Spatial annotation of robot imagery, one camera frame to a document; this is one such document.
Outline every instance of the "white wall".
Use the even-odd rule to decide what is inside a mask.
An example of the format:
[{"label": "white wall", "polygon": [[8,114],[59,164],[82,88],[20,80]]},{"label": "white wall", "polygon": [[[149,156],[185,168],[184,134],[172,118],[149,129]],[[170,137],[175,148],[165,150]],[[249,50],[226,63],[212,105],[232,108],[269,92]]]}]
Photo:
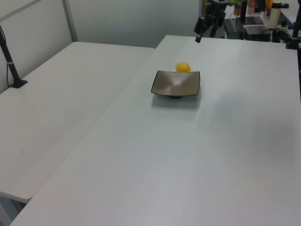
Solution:
[{"label": "white wall", "polygon": [[[0,25],[21,78],[71,43],[62,0],[39,1]],[[6,60],[0,51],[0,93],[6,89]]]},{"label": "white wall", "polygon": [[155,48],[167,34],[194,36],[198,0],[66,0],[78,41]]}]

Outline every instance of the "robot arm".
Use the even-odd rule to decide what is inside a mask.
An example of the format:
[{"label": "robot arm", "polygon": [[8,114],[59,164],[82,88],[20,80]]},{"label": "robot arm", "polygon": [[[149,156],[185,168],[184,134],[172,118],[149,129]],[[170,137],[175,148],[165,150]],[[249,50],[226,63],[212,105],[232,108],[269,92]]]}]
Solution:
[{"label": "robot arm", "polygon": [[218,2],[212,0],[210,5],[206,7],[206,15],[203,16],[203,1],[199,1],[199,18],[197,24],[194,28],[194,32],[197,34],[196,42],[200,42],[203,36],[203,33],[209,29],[210,26],[213,26],[210,32],[210,37],[214,37],[216,30],[222,26],[225,19],[224,10],[228,2]]}]

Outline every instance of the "orange object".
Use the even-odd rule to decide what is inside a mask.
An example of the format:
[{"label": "orange object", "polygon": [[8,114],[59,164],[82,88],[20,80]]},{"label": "orange object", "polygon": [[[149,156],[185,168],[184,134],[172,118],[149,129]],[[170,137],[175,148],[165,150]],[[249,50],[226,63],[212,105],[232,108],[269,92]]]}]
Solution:
[{"label": "orange object", "polygon": [[186,62],[179,62],[175,66],[177,72],[190,72],[190,66]]},{"label": "orange object", "polygon": [[272,8],[273,0],[265,0],[265,7]]}]

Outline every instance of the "white table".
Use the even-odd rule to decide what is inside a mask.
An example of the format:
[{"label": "white table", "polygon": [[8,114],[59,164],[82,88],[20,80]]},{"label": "white table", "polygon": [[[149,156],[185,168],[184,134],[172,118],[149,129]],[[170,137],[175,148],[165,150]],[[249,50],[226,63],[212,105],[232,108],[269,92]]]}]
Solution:
[{"label": "white table", "polygon": [[[152,94],[179,61],[199,95]],[[11,226],[300,225],[300,138],[296,51],[166,36]]]},{"label": "white table", "polygon": [[0,95],[0,195],[28,202],[153,52],[75,42]]}]

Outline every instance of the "black stand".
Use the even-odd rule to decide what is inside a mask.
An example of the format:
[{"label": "black stand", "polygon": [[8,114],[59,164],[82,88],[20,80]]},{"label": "black stand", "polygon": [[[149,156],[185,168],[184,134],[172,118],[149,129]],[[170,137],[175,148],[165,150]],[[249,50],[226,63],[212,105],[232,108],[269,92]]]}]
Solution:
[{"label": "black stand", "polygon": [[286,48],[288,49],[299,49],[299,40],[297,39],[298,37],[298,32],[299,29],[301,29],[301,7],[299,6],[296,22],[293,24],[293,34],[292,34],[292,39],[289,40],[286,43]]},{"label": "black stand", "polygon": [[246,17],[247,1],[241,3],[240,21],[243,25],[255,25],[263,24],[260,16],[249,16]]},{"label": "black stand", "polygon": [[16,70],[15,64],[13,59],[11,58],[11,55],[9,53],[8,47],[6,45],[6,39],[5,39],[5,35],[3,33],[3,30],[0,26],[0,45],[1,45],[1,49],[3,51],[4,57],[6,59],[6,62],[9,66],[9,69],[11,71],[11,74],[13,75],[14,78],[14,84],[11,85],[10,87],[13,88],[20,88],[21,86],[23,86],[24,84],[27,83],[27,81],[20,79],[18,72]]}]

